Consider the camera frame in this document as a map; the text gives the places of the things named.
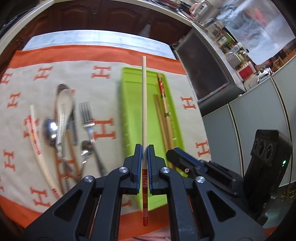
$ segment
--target fork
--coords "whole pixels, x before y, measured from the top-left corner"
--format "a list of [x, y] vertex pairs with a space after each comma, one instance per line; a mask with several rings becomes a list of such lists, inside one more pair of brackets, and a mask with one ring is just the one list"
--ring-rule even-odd
[[89, 139], [94, 146], [94, 154], [95, 154], [96, 163], [97, 163], [99, 172], [101, 173], [101, 176], [106, 176], [107, 175], [106, 169], [105, 169], [104, 165], [102, 164], [102, 162], [99, 158], [98, 152], [96, 151], [96, 147], [95, 147], [95, 139], [94, 139], [94, 132], [93, 132], [93, 126], [95, 124], [93, 121], [89, 102], [87, 101], [87, 102], [80, 103], [79, 104], [79, 111], [80, 111], [80, 115], [81, 115], [81, 119], [82, 119], [82, 126], [87, 131], [87, 133], [89, 135]]

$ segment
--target plastic bag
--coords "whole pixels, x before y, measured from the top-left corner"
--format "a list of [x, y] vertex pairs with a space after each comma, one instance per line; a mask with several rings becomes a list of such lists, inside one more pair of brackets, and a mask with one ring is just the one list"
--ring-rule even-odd
[[255, 64], [273, 57], [295, 38], [271, 0], [228, 0], [219, 9], [217, 18], [249, 50], [248, 56]]

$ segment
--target decorative chopstick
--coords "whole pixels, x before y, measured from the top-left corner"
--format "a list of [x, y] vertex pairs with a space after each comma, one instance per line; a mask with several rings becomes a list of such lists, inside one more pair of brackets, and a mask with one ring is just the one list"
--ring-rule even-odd
[[146, 56], [142, 56], [142, 199], [143, 226], [148, 225], [148, 160], [147, 160], [147, 71]]
[[163, 100], [163, 107], [165, 110], [165, 120], [166, 120], [166, 125], [167, 125], [167, 132], [168, 132], [169, 149], [174, 149], [175, 145], [174, 145], [173, 134], [172, 134], [172, 124], [170, 122], [170, 115], [168, 112], [168, 106], [167, 106], [166, 99], [165, 99], [165, 88], [163, 86], [161, 73], [157, 73], [157, 80], [158, 80], [161, 98]]
[[58, 185], [55, 183], [50, 171], [48, 170], [48, 167], [45, 163], [43, 154], [41, 152], [41, 148], [39, 145], [39, 139], [37, 136], [36, 126], [35, 126], [35, 116], [34, 116], [34, 106], [30, 106], [30, 115], [28, 116], [27, 120], [27, 127], [30, 134], [30, 140], [31, 144], [36, 156], [36, 159], [38, 161], [39, 167], [43, 173], [43, 176], [45, 177], [49, 187], [53, 191], [54, 195], [57, 199], [60, 199], [62, 197], [62, 192], [60, 191]]

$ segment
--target table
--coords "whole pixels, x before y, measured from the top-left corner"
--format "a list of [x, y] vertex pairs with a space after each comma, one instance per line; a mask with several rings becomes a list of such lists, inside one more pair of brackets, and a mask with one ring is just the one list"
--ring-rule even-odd
[[[96, 147], [107, 170], [111, 171], [121, 166], [125, 157], [120, 114], [120, 71], [124, 66], [141, 66], [142, 55], [130, 49], [86, 45], [50, 46], [16, 52], [0, 84], [0, 109], [3, 113], [0, 125], [6, 126], [0, 138], [3, 148], [0, 205], [11, 220], [26, 227], [56, 201], [37, 165], [24, 126], [24, 120], [30, 113], [29, 106], [35, 106], [41, 149], [56, 182], [54, 151], [46, 145], [41, 127], [45, 117], [53, 117], [56, 87], [60, 83], [66, 83], [73, 89], [76, 103], [90, 101], [96, 122], [94, 131], [98, 137]], [[185, 151], [209, 161], [210, 151], [200, 111], [180, 62], [145, 55], [148, 69], [167, 76]], [[79, 115], [77, 127], [79, 141], [87, 139]], [[75, 147], [75, 153], [79, 157], [79, 146]], [[85, 174], [99, 176], [91, 158]], [[138, 221], [141, 212], [137, 203], [132, 197], [124, 196], [120, 239], [167, 226], [165, 209], [151, 211], [151, 222], [144, 228]]]

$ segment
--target countertop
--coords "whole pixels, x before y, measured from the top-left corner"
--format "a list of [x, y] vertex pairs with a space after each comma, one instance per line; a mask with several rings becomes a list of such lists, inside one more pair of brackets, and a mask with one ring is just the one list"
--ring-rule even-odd
[[[25, 16], [23, 16], [20, 20], [18, 20], [9, 30], [8, 32], [0, 39], [0, 54], [3, 52], [3, 50], [6, 48], [6, 46], [12, 41], [12, 39], [17, 35], [17, 33], [22, 30], [24, 26], [26, 26], [32, 19], [34, 19], [38, 14], [42, 13], [44, 10], [49, 8], [55, 3], [58, 2], [65, 2], [65, 1], [74, 1], [74, 0], [45, 0], [42, 1], [40, 4], [38, 4], [34, 10], [28, 12]], [[130, 3], [138, 6], [142, 6], [145, 8], [149, 8], [152, 10], [155, 10], [157, 12], [166, 14], [174, 19], [179, 20], [180, 22], [192, 26], [192, 22], [181, 16], [180, 14], [177, 14], [173, 11], [170, 11], [160, 5], [154, 4], [149, 1], [144, 0], [109, 0], [109, 1], [119, 1], [119, 2], [125, 2]]]

